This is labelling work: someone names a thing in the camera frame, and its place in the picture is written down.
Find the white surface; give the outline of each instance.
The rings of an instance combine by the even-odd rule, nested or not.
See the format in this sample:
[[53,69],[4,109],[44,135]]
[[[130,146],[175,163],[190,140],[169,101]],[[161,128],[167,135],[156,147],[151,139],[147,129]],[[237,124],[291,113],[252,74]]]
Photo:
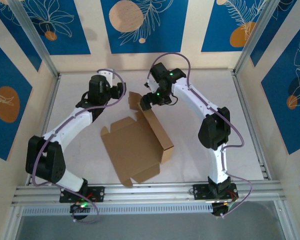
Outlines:
[[[232,69],[241,54],[241,51],[201,52],[214,1],[188,1],[181,52],[190,59],[194,69]],[[85,72],[98,68],[114,68],[117,71],[146,70],[148,65],[161,54],[111,54],[101,1],[74,0],[74,2],[91,54],[51,56],[59,72]],[[178,57],[167,56],[166,59],[167,68],[187,67],[187,63]]]
[[263,143],[266,161],[273,178],[282,183],[290,208],[300,227],[300,149],[290,155],[271,111],[261,81],[300,29],[300,0],[274,36],[260,61],[253,67],[250,61],[241,68],[239,78],[251,110],[257,135]]
[[[89,80],[93,72],[81,74],[64,74],[56,95],[48,131],[66,118],[75,104],[88,90]],[[144,87],[146,71],[119,72],[127,84],[127,91],[146,94]],[[242,132],[246,145],[241,149],[227,151],[228,171],[249,180],[262,180],[254,146],[235,90],[231,72],[228,70],[193,70],[190,82],[205,97],[219,107],[227,106],[231,114],[231,122]],[[208,151],[198,140],[201,121],[197,115],[181,100],[174,106],[155,106],[152,108],[162,126],[175,145],[173,157],[163,164],[161,173],[148,183],[206,181],[209,174]],[[85,128],[69,144],[64,152],[67,169],[88,180],[90,184],[120,183],[110,161],[106,148],[101,140],[102,127],[124,117],[134,118],[129,109],[128,94],[115,106],[105,109],[99,118]],[[240,140],[232,131],[229,144],[238,144]]]

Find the cardboard box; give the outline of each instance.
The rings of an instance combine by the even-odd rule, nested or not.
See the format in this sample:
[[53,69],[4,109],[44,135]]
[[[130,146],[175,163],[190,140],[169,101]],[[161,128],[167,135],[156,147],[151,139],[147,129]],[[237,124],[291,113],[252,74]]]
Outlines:
[[132,187],[131,179],[142,183],[160,173],[174,145],[152,110],[142,111],[141,95],[129,92],[130,109],[136,110],[136,121],[125,117],[101,130],[101,138],[120,182]]

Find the white robotic arm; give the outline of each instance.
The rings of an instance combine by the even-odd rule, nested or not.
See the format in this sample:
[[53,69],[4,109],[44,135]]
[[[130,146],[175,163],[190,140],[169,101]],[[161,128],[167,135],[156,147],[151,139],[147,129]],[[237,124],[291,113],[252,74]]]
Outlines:
[[151,108],[151,105],[169,105],[171,103],[170,95],[183,100],[196,113],[202,122],[198,133],[201,144],[207,148],[210,169],[209,186],[215,197],[223,195],[230,185],[230,178],[226,174],[226,153],[224,147],[228,142],[230,126],[228,126],[213,110],[222,114],[230,120],[230,113],[226,107],[218,108],[215,104],[205,98],[191,84],[191,90],[195,91],[201,99],[198,98],[189,88],[186,75],[180,69],[168,71],[162,63],[154,65],[150,70],[153,79],[147,79],[145,84],[151,92],[144,95],[140,105],[143,110]]
[[105,107],[93,107],[105,106],[110,99],[119,99],[124,94],[123,84],[118,83],[117,86],[112,86],[112,79],[112,73],[105,71],[92,76],[89,81],[89,90],[83,94],[81,101],[75,106],[70,116],[42,137],[33,136],[29,140],[25,167],[27,173],[32,174],[40,149],[46,141],[49,141],[40,156],[35,175],[84,195],[83,188],[88,187],[88,181],[66,169],[63,153],[69,143],[85,127],[93,123],[105,109]]
[[[158,88],[160,87],[159,83],[157,83],[154,79],[148,79],[147,86],[150,88],[153,94],[156,94]],[[193,86],[192,89],[196,91],[209,104],[209,107],[218,111],[218,107],[215,104],[213,104],[207,98],[205,98]],[[210,110],[208,106],[204,105],[196,95],[194,95],[191,91],[188,90],[187,79],[185,77],[178,79],[176,83],[172,84],[171,93],[174,96],[178,97],[178,99],[181,99],[185,103],[187,103],[188,106],[196,113],[196,115],[198,116],[201,122],[206,118],[206,116],[210,116],[214,114],[214,112]],[[225,146],[226,143],[218,146],[217,150],[213,150],[211,148],[207,149],[209,160],[210,160],[209,177],[216,184],[222,183],[226,181],[228,178],[228,175],[226,175],[225,172],[223,171],[222,160],[221,160],[221,149]],[[223,160],[224,160],[225,170],[227,170],[225,152],[224,152]]]

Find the black bracket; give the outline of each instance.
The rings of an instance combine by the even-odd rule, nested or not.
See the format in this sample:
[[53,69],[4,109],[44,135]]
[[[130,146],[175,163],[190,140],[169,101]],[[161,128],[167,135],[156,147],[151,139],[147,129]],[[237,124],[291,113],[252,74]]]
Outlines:
[[150,104],[159,106],[171,104],[172,84],[175,84],[178,79],[186,77],[186,74],[179,68],[169,71],[161,62],[154,65],[150,69],[150,73],[159,87],[156,92],[149,92],[142,96],[140,106],[143,111],[150,110],[152,108]]
[[[73,214],[75,212],[76,214],[88,214],[90,213],[91,209],[90,207],[81,207],[80,205],[73,204],[70,206],[70,213]],[[75,215],[74,219],[76,220],[82,220],[85,219],[88,215]]]
[[[93,75],[89,81],[89,91],[85,92],[81,100],[75,105],[76,108],[91,108],[96,106],[105,106],[110,99],[119,99],[124,91],[124,85],[119,82],[117,86],[110,87],[107,78],[103,75]],[[92,113],[92,122],[104,111],[103,108],[89,110]]]
[[[25,164],[25,170],[28,174],[32,174],[37,155],[45,141],[43,137],[33,136],[30,138]],[[57,141],[49,142],[43,152],[45,154],[40,156],[35,175],[56,184],[66,171],[61,145]]]
[[222,200],[232,199],[235,201],[239,198],[237,186],[235,183],[231,183],[225,191],[224,195],[215,197],[214,193],[210,191],[209,184],[194,184],[193,186],[194,200]]
[[[218,108],[218,113],[230,122],[230,112],[226,107]],[[217,114],[206,115],[203,119],[198,138],[207,149],[217,150],[222,144],[228,142],[230,126]]]
[[[105,187],[104,186],[88,186],[87,193],[84,194],[89,200],[94,203],[102,203],[105,197]],[[62,191],[60,193],[60,203],[77,203],[82,202],[82,199],[77,195],[74,195],[68,191]]]

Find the leaf illustration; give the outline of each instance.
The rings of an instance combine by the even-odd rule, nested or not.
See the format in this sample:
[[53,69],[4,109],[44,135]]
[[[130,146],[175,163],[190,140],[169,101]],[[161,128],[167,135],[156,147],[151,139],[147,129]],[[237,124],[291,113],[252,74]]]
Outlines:
[[151,32],[156,30],[156,26],[160,27],[159,14],[167,10],[174,0],[169,0],[170,2],[163,8],[163,3],[166,1],[167,0],[135,0],[135,4],[140,8],[143,14],[143,23],[134,31],[121,33],[119,39],[123,39],[123,41],[120,46],[131,40],[136,42],[141,38],[147,39],[147,37],[151,35]]
[[11,11],[11,9],[8,5],[0,2],[0,11],[6,19],[8,19],[11,22],[13,22],[14,24],[20,26],[18,20],[16,19],[15,15],[13,14],[13,12]]
[[245,0],[227,0],[224,5],[228,7],[230,17],[236,21],[238,26],[243,26],[249,22],[250,11]]
[[62,24],[69,24],[74,20],[74,18],[74,15],[70,15],[65,11],[55,11],[53,14],[50,15],[50,21]]

